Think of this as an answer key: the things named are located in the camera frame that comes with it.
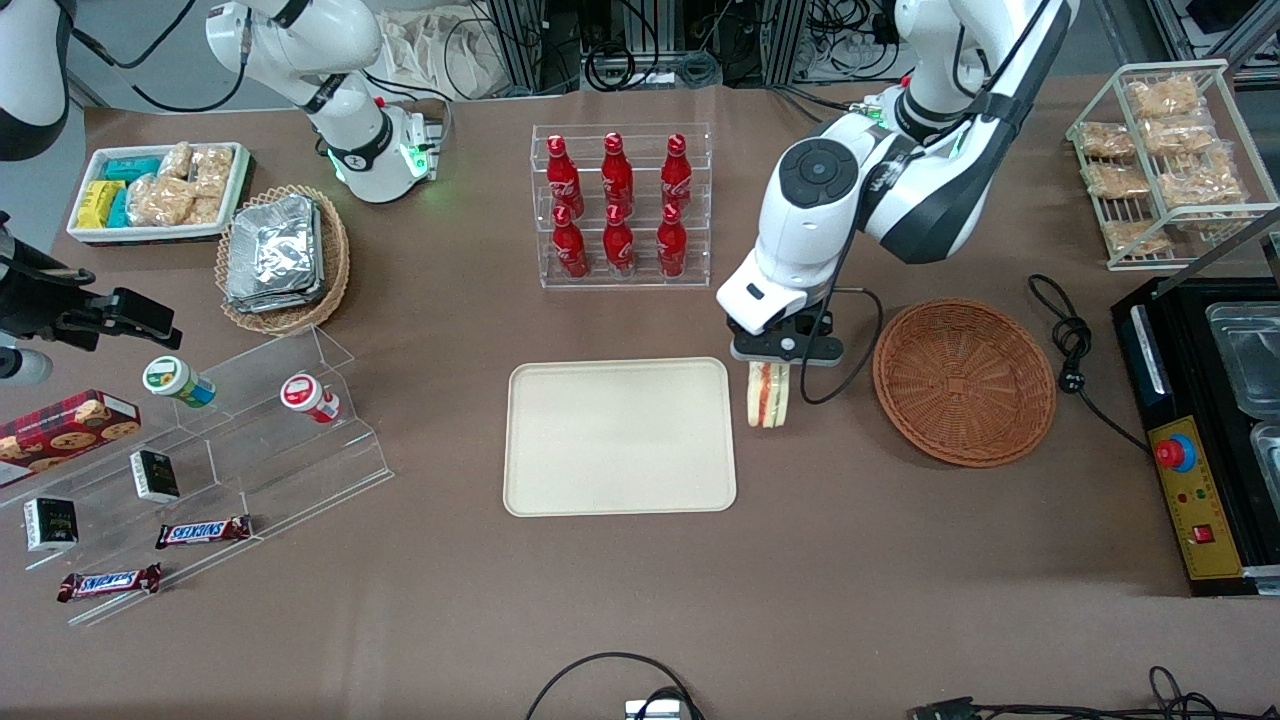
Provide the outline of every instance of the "black machine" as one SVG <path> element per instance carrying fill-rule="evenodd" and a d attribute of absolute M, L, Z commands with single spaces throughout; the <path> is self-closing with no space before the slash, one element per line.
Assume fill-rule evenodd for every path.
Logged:
<path fill-rule="evenodd" d="M 1280 594 L 1280 290 L 1160 282 L 1111 316 L 1192 593 Z"/>
<path fill-rule="evenodd" d="M 84 290 L 93 273 L 72 270 L 14 238 L 8 220 L 0 211 L 0 332 L 88 351 L 101 334 L 141 337 L 169 350 L 182 345 L 172 309 L 124 287 L 106 296 Z"/>

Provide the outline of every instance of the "wicker basket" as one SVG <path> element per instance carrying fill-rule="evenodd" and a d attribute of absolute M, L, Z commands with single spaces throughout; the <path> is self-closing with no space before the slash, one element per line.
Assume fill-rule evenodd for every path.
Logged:
<path fill-rule="evenodd" d="M 929 455 L 969 468 L 1012 462 L 1053 421 L 1048 360 L 1011 318 L 972 300 L 913 305 L 876 346 L 876 395 Z"/>
<path fill-rule="evenodd" d="M 320 206 L 320 242 L 324 247 L 324 277 L 329 288 L 319 302 L 256 314 L 239 313 L 224 301 L 223 314 L 247 331 L 282 336 L 303 325 L 319 325 L 328 320 L 329 315 L 333 315 L 333 311 L 338 309 L 338 304 L 342 302 L 343 293 L 347 292 L 347 279 L 351 277 L 351 246 L 347 242 L 347 228 L 343 227 L 342 218 L 338 217 L 338 210 L 334 209 L 333 202 L 324 193 L 310 187 L 287 184 L 255 195 L 244 205 L 275 202 L 294 192 L 306 195 Z M 227 295 L 227 255 L 230 232 L 230 225 L 228 225 L 223 231 L 223 237 L 218 241 L 218 265 L 214 268 L 214 281 L 224 296 Z"/>

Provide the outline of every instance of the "red emergency stop button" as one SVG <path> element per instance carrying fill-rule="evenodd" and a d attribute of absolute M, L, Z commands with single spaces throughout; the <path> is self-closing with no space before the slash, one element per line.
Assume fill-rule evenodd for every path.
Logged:
<path fill-rule="evenodd" d="M 1167 439 L 1157 442 L 1152 452 L 1161 468 L 1169 468 L 1175 473 L 1187 473 L 1196 466 L 1196 446 L 1181 433 L 1174 433 Z"/>

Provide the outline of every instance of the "coca-cola bottle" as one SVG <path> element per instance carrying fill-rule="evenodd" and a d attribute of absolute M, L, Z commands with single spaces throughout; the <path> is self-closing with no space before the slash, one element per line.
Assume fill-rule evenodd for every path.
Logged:
<path fill-rule="evenodd" d="M 662 204 L 675 202 L 684 213 L 689 206 L 689 183 L 694 169 L 685 158 L 685 136 L 676 133 L 667 138 L 667 161 L 662 164 Z"/>
<path fill-rule="evenodd" d="M 632 252 L 631 228 L 620 205 L 609 205 L 604 210 L 604 256 L 609 259 L 609 274 L 616 278 L 630 278 L 636 272 L 635 252 Z"/>
<path fill-rule="evenodd" d="M 676 278 L 685 272 L 685 249 L 689 236 L 680 222 L 680 208 L 675 202 L 662 206 L 662 224 L 658 225 L 658 264 L 662 277 Z"/>
<path fill-rule="evenodd" d="M 622 152 L 622 136 L 611 132 L 604 136 L 604 163 L 600 165 L 604 181 L 604 202 L 617 205 L 623 218 L 630 218 L 635 210 L 635 181 L 631 177 L 631 161 Z"/>
<path fill-rule="evenodd" d="M 582 243 L 582 231 L 573 224 L 570 209 L 557 205 L 552 210 L 552 220 L 556 222 L 556 231 L 552 232 L 552 242 L 556 243 L 556 256 L 559 258 L 564 273 L 573 279 L 586 277 L 591 266 L 586 261 L 586 246 Z"/>
<path fill-rule="evenodd" d="M 552 197 L 557 205 L 568 208 L 576 220 L 586 211 L 586 204 L 582 201 L 577 168 L 564 150 L 564 138 L 558 135 L 548 137 L 547 151 L 550 155 L 547 161 L 547 183 L 552 186 Z"/>

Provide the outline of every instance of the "beige tray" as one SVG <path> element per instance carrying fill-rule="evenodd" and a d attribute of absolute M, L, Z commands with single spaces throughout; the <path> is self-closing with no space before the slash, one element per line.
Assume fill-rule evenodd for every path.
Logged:
<path fill-rule="evenodd" d="M 716 512 L 736 496 L 719 360 L 538 363 L 511 374 L 502 497 L 512 515 Z"/>

